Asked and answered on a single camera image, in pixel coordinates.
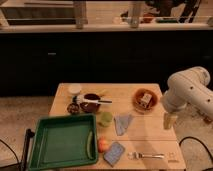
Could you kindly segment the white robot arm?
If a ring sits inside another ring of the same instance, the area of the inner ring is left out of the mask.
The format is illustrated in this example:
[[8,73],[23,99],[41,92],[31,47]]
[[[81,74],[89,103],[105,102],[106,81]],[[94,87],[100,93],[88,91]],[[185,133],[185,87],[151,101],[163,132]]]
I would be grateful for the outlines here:
[[207,88],[210,73],[204,67],[196,66],[173,73],[167,80],[168,90],[161,97],[165,109],[163,127],[172,128],[177,112],[188,104],[213,119],[213,90]]

